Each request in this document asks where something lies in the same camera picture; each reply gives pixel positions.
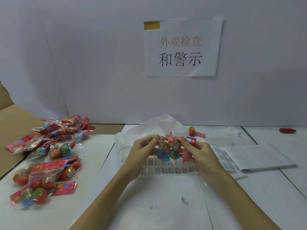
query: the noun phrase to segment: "paper sign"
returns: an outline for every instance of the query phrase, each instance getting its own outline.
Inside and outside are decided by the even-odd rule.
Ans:
[[[215,76],[223,17],[144,22],[147,77]]]

